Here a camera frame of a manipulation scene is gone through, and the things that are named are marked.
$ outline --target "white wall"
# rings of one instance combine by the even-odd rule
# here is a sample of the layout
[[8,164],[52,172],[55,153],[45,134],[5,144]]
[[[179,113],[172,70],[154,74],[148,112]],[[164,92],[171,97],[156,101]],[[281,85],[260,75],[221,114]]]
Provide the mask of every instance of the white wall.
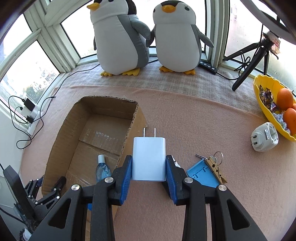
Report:
[[[0,107],[0,163],[4,169],[8,165],[11,165],[13,169],[19,173],[23,151],[17,149],[15,143],[25,138],[26,135],[13,127],[10,116]],[[0,207],[16,216],[13,210],[14,203],[15,200],[3,177],[2,170],[0,170]],[[24,228],[24,225],[2,213],[2,211],[0,211],[0,215],[14,237],[19,240],[19,233]]]

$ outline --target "bottle cap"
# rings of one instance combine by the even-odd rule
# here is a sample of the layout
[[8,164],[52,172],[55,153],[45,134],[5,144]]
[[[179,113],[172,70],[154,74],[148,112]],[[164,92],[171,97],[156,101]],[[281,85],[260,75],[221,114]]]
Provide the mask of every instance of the bottle cap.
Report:
[[98,155],[98,163],[106,163],[105,162],[105,156],[104,155]]

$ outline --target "window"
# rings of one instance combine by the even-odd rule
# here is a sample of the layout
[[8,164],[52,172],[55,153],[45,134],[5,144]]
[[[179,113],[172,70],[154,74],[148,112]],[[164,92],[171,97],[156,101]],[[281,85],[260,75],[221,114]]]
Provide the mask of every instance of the window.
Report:
[[0,45],[0,64],[31,33],[32,31],[30,30],[24,15],[21,15],[15,21]]
[[[276,14],[272,12],[265,4],[259,0],[253,0],[256,6],[276,19]],[[240,0],[230,0],[230,19],[229,19],[229,33],[227,39],[227,46],[225,56],[229,56],[234,52],[252,44],[259,42],[262,24],[255,16],[243,5]],[[294,56],[296,54],[296,46],[280,39],[280,54],[278,54],[279,60],[270,54],[268,75],[278,79],[283,84],[287,85],[291,89],[296,90],[296,74],[293,69]],[[254,55],[254,51],[251,51],[245,56]],[[263,71],[263,59],[257,65],[257,69]]]
[[[133,0],[137,7],[137,16],[139,20],[147,24],[147,26],[152,30],[154,28],[153,21],[153,10],[154,8],[163,2],[163,0]],[[186,3],[194,10],[196,15],[196,26],[199,30],[205,34],[206,31],[206,9],[205,0],[187,0]]]
[[[11,95],[29,97],[35,103],[50,83],[59,75],[39,43],[35,41],[13,63],[0,82],[0,97],[7,103]],[[11,98],[10,107],[23,106],[20,99]]]
[[88,4],[79,8],[62,22],[62,26],[81,58],[96,54],[94,50],[94,27]]

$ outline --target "fruit bowl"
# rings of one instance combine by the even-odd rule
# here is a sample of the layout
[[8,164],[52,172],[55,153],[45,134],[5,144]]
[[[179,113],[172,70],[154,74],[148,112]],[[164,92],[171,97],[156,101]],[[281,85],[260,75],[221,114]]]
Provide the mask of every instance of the fruit bowl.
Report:
[[266,90],[266,88],[270,89],[270,91],[272,92],[272,95],[274,97],[274,102],[276,103],[276,97],[277,94],[279,92],[280,89],[285,88],[285,86],[283,86],[278,80],[266,76],[266,75],[258,75],[253,82],[253,88],[254,88],[254,93],[256,96],[256,99],[258,101],[258,104],[261,108],[261,110],[263,111],[264,115],[266,116],[266,118],[268,119],[269,122],[271,122],[276,130],[285,138],[287,138],[290,141],[295,141],[296,139],[295,137],[289,135],[288,132],[286,132],[282,126],[280,125],[280,123],[278,123],[276,121],[276,119],[274,118],[273,114],[270,112],[269,109],[267,109],[265,107],[265,105],[262,103],[260,96],[259,96],[259,86],[262,86],[264,90]]

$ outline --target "blue bottle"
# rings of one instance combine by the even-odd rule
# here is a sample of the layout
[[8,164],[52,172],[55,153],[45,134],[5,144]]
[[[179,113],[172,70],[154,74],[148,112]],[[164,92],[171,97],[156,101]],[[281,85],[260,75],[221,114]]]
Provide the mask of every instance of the blue bottle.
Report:
[[[96,167],[96,181],[97,183],[106,177],[111,177],[111,171],[105,163],[105,156],[98,155],[98,166]],[[88,209],[92,210],[92,204],[88,204]]]

